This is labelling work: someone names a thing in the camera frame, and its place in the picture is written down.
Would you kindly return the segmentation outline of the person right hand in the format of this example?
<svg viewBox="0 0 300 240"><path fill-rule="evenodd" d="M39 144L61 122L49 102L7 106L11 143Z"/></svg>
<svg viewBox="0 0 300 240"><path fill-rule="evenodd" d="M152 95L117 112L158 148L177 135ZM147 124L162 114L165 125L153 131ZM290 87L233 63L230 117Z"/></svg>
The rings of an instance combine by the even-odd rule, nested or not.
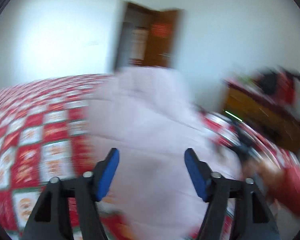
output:
<svg viewBox="0 0 300 240"><path fill-rule="evenodd" d="M269 159L246 161L242 173L244 178L258 175L269 190L277 189L284 180L284 170Z"/></svg>

